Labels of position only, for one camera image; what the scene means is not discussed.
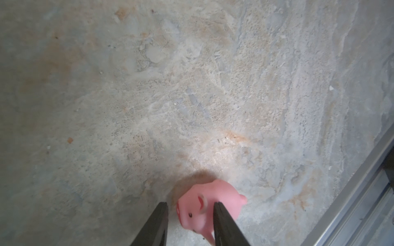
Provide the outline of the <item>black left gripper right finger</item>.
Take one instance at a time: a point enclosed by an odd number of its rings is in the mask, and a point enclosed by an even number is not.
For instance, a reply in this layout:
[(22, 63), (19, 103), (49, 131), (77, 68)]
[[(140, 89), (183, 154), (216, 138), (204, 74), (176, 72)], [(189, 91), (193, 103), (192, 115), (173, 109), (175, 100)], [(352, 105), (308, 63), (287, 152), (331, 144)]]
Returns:
[(250, 246), (249, 242), (221, 202), (214, 204), (213, 226), (215, 246)]

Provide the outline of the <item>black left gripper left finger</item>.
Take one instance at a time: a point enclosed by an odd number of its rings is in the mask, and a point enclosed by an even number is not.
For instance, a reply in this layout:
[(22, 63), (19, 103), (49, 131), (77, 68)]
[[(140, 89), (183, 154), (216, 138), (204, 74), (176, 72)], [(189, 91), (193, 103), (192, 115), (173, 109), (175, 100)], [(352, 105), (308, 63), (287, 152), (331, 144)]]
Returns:
[(141, 228), (131, 246), (166, 246), (168, 212), (167, 203), (160, 202)]

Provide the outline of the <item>pink toy pig bottom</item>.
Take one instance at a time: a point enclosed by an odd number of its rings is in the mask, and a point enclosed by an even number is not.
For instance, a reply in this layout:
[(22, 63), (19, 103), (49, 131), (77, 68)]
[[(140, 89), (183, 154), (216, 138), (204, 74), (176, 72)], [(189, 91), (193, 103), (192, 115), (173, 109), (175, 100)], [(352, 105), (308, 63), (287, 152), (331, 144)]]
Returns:
[(182, 228), (202, 235), (214, 246), (213, 208), (218, 202), (223, 203), (231, 217), (236, 220), (242, 207), (247, 204), (247, 198), (221, 179), (195, 184), (176, 203)]

